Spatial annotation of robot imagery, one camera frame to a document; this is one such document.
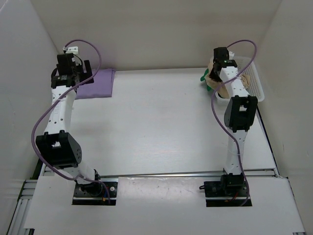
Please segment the purple t-shirt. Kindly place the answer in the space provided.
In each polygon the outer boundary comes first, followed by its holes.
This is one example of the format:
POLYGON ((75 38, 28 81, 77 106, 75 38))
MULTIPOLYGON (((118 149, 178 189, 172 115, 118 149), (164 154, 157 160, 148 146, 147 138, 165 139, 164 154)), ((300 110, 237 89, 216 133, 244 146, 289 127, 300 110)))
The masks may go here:
POLYGON ((112 97, 114 78, 115 70, 99 70, 93 83, 86 83, 77 89, 76 100, 112 97))

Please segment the beige t-shirt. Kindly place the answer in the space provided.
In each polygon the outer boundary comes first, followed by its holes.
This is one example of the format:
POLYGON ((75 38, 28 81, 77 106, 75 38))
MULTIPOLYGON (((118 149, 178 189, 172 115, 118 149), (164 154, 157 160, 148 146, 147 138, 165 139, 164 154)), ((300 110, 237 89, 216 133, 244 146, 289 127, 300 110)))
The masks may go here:
MULTIPOLYGON (((211 62, 209 62, 208 67, 209 69, 209 74, 211 72, 211 62)), ((212 88, 212 89, 216 89, 222 82, 215 82, 213 81, 211 78, 209 78, 209 74, 206 76, 206 81, 207 84, 212 88)), ((250 76, 249 75, 245 75, 245 74, 241 74, 240 75, 240 80, 244 86, 245 89, 250 87, 250 76)), ((228 91, 226 89, 226 87, 223 85, 219 90, 218 90, 218 94, 222 97, 222 98, 229 98, 229 94, 228 91)))

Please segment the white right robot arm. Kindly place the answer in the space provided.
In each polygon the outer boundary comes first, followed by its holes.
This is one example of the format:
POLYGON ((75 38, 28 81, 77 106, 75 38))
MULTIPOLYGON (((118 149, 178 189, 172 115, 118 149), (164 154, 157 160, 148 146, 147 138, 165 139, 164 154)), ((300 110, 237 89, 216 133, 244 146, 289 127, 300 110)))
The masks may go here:
POLYGON ((221 176, 220 191, 230 196, 245 187, 242 166, 244 145, 247 133, 253 125, 258 99, 251 96, 244 87, 238 66, 231 59, 226 47, 213 50, 213 69, 210 73, 218 77, 229 95, 229 103, 224 113, 224 126, 229 136, 225 174, 221 176))

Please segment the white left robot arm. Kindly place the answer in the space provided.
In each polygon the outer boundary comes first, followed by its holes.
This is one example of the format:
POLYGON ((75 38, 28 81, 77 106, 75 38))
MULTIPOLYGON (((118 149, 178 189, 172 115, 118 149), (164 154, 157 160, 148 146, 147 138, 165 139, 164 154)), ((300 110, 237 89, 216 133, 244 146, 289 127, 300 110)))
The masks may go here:
POLYGON ((44 133, 36 137, 35 145, 53 169, 67 173, 84 193, 99 196, 104 191, 99 175, 82 160, 81 146, 69 133, 76 85, 91 78, 90 62, 80 58, 78 47, 65 48, 57 55, 57 61, 51 74, 53 108, 44 133))

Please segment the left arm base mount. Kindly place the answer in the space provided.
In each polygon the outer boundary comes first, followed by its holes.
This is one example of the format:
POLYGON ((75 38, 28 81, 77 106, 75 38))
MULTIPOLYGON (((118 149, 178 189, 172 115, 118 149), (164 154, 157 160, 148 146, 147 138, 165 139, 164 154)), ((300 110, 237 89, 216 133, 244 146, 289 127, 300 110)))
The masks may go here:
POLYGON ((72 205, 80 206, 115 206, 118 192, 118 178, 102 178, 106 185, 108 193, 102 184, 90 183, 81 185, 76 183, 72 205))

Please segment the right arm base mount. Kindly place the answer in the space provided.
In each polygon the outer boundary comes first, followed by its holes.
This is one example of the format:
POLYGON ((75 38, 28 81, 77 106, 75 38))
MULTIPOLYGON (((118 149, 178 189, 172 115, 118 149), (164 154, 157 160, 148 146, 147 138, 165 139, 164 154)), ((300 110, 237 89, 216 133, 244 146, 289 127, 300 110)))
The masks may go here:
POLYGON ((246 182, 238 184, 235 181, 205 181, 199 190, 205 194, 206 207, 252 207, 248 197, 246 182))

